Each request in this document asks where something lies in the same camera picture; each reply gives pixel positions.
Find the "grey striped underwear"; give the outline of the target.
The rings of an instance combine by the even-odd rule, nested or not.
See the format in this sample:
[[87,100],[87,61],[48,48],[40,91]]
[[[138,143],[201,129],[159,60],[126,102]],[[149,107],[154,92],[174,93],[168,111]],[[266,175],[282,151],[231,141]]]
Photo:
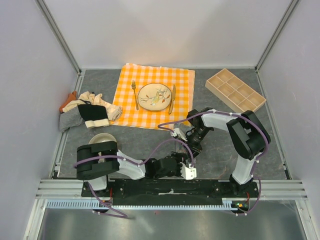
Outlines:
[[[184,143],[187,143],[187,141],[185,141],[185,139],[191,135],[194,127],[192,126],[188,126],[188,125],[185,125],[183,123],[175,123],[173,125],[173,128],[174,129],[179,129],[179,132],[181,134],[184,134],[184,138],[180,135],[178,135],[178,139]],[[176,142],[175,143],[175,151],[179,154],[189,154],[189,151],[187,150],[187,148],[181,143],[181,142]]]

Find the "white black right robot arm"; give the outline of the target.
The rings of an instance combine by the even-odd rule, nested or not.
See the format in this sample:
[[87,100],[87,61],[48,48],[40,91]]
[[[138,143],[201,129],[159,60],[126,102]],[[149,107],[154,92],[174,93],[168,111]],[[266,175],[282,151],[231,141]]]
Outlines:
[[230,176],[229,191],[235,197],[242,196],[247,191],[246,184],[253,178],[256,161],[271,143],[270,135],[256,114],[251,110],[227,113],[207,107],[202,111],[191,110],[187,120],[193,126],[186,136],[193,157],[197,157],[203,150],[201,141],[209,131],[220,129],[229,133],[238,154],[235,169]]

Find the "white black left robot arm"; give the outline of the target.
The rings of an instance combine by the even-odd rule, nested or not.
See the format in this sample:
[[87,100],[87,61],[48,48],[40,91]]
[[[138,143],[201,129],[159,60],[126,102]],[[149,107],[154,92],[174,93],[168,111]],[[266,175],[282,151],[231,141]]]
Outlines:
[[119,173],[131,180],[158,180],[163,177],[182,177],[192,180],[196,177],[195,160],[201,152],[194,145],[182,140],[176,143],[176,150],[161,159],[149,156],[134,159],[119,150],[116,141],[105,141],[79,146],[76,150],[77,180],[83,181],[81,196],[112,197],[108,176]]

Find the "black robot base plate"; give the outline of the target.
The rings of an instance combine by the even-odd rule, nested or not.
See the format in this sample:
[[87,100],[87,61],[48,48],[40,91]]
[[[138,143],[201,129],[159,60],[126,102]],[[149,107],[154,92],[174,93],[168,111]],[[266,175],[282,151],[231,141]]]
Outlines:
[[236,186],[230,181],[213,179],[140,179],[112,178],[99,198],[111,198],[114,205],[133,207],[221,205],[223,199],[252,199],[259,195],[259,184],[250,181]]

